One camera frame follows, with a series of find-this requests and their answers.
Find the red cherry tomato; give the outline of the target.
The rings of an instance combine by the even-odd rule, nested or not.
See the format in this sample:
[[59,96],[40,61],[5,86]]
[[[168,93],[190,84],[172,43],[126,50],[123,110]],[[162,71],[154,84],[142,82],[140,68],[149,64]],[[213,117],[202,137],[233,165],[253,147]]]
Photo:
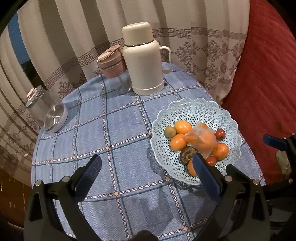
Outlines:
[[217,164],[217,159],[214,156],[210,156],[206,159],[209,166],[215,166]]
[[216,140],[218,141],[221,141],[225,138],[226,136],[226,133],[224,131],[224,129],[222,128],[219,128],[216,132],[215,132],[215,137],[216,137]]

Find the large orange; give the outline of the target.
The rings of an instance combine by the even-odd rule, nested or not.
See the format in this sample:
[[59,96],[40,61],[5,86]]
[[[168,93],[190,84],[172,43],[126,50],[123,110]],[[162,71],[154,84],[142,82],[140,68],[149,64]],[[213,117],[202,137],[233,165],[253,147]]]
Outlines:
[[188,162],[187,169],[188,169],[188,172],[189,172],[189,174],[191,176],[193,176],[193,177],[197,177],[198,176],[197,173],[196,173],[196,171],[195,171],[195,169],[194,169],[194,167],[193,167],[193,160],[190,160]]

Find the plastic bag of orange pieces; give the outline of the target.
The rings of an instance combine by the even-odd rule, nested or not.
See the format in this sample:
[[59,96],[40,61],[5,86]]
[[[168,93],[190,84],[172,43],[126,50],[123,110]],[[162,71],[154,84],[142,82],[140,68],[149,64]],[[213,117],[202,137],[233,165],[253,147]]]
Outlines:
[[203,158],[208,158],[217,145],[215,132],[206,124],[199,121],[196,125],[184,135],[187,144],[198,150]]

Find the dark brown wrinkled fruit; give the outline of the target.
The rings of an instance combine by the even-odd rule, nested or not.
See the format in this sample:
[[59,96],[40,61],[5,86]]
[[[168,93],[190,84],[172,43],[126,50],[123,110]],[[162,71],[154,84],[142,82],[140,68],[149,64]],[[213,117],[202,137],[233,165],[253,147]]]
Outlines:
[[180,152],[180,161],[183,165],[188,165],[190,161],[192,161],[193,156],[198,153],[198,150],[191,147],[186,146]]

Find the small mandarin orange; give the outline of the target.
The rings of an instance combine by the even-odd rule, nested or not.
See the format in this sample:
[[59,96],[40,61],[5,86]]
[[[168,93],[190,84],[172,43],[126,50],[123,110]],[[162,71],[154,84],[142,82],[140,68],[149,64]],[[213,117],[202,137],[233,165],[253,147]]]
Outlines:
[[174,151],[181,151],[187,145],[184,134],[176,134],[170,141],[170,148]]

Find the oval orange kumquat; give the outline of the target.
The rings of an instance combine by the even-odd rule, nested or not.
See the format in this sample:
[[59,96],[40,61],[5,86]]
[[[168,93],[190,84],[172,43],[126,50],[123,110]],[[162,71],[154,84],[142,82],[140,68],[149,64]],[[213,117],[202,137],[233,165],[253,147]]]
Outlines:
[[183,135],[187,134],[191,129],[191,124],[185,120],[177,121],[174,125],[176,133],[181,133]]

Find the small greenish fruit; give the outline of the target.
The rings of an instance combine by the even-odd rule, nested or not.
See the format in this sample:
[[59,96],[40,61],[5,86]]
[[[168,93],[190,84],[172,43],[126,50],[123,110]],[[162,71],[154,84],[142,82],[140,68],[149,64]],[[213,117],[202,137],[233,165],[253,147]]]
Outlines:
[[167,126],[164,130],[164,134],[167,138],[173,138],[177,132],[173,126]]

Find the red bed cover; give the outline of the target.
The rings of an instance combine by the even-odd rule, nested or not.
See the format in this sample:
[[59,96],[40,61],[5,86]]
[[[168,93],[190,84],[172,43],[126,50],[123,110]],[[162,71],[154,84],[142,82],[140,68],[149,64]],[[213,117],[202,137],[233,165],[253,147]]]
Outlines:
[[237,121],[265,182],[281,181],[276,150],[262,137],[295,132],[295,37],[267,1],[250,2],[243,53],[222,106]]

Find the blue patterned tablecloth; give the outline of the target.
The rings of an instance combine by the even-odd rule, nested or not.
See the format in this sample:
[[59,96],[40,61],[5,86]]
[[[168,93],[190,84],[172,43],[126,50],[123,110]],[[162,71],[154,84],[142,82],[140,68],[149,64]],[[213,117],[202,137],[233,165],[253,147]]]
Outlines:
[[60,181],[98,154],[101,171],[78,206],[102,240],[128,240],[141,230],[159,240],[194,239],[216,204],[203,187],[173,179],[150,144],[159,111],[185,97],[211,100],[176,65],[164,89],[150,96],[119,95],[105,76],[92,78],[63,98],[65,125],[57,133],[39,131],[31,180]]

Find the light blue lattice basket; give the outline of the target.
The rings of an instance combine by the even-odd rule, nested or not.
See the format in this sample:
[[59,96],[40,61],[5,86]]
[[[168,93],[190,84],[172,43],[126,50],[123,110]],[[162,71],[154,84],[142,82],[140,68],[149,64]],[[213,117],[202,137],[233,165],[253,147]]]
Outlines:
[[171,148],[171,138],[166,135],[168,126],[176,128],[181,121],[188,122],[191,127],[185,133],[186,145],[195,148],[202,157],[210,157],[220,143],[228,147],[229,151],[220,154],[217,159],[216,167],[222,174],[226,173],[226,165],[239,160],[242,138],[230,113],[214,101],[201,97],[195,100],[183,98],[162,109],[152,123],[151,148],[158,164],[172,178],[193,186],[201,183],[198,177],[190,175],[183,155]]

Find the steel bowl white rim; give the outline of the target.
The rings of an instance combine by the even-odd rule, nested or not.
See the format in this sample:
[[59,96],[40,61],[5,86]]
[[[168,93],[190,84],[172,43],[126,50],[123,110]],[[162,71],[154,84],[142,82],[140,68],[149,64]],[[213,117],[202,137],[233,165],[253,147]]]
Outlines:
[[65,104],[62,102],[55,104],[46,115],[44,129],[51,133],[58,132],[66,122],[67,117],[68,111]]

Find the glass kettle with lid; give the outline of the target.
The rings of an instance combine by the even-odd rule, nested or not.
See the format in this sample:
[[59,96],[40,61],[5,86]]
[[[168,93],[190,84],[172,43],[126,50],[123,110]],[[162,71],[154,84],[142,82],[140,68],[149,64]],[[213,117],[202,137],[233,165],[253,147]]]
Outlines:
[[25,104],[32,117],[43,126],[48,111],[59,102],[60,98],[56,94],[50,93],[39,85],[27,93]]

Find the white thermos jug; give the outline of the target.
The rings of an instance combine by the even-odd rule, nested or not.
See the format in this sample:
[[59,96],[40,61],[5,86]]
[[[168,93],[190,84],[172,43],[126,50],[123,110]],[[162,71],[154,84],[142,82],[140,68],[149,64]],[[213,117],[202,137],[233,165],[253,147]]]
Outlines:
[[161,50],[165,49],[170,55],[170,48],[159,45],[148,22],[124,26],[122,33],[125,41],[122,53],[132,81],[133,92],[138,95],[160,92],[164,88],[164,74],[172,71],[172,66],[163,69]]

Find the pink lidded glass jar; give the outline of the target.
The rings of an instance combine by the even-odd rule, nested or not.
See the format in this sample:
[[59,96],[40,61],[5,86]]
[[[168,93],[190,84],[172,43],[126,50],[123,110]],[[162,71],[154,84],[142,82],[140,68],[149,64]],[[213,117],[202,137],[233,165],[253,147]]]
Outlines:
[[132,82],[121,52],[121,45],[111,46],[100,54],[97,65],[118,94],[127,94],[132,90]]

